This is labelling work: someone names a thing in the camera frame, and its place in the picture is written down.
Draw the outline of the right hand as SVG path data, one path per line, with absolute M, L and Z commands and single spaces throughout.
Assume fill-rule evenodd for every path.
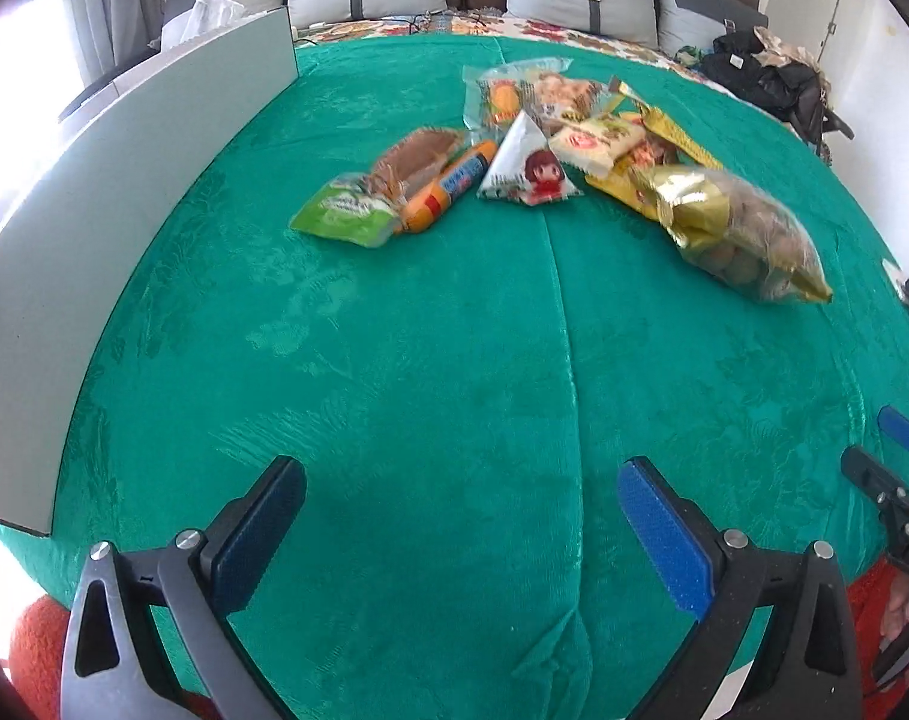
M 889 601 L 882 614 L 882 639 L 895 640 L 909 626 L 909 575 L 897 574 L 890 584 Z

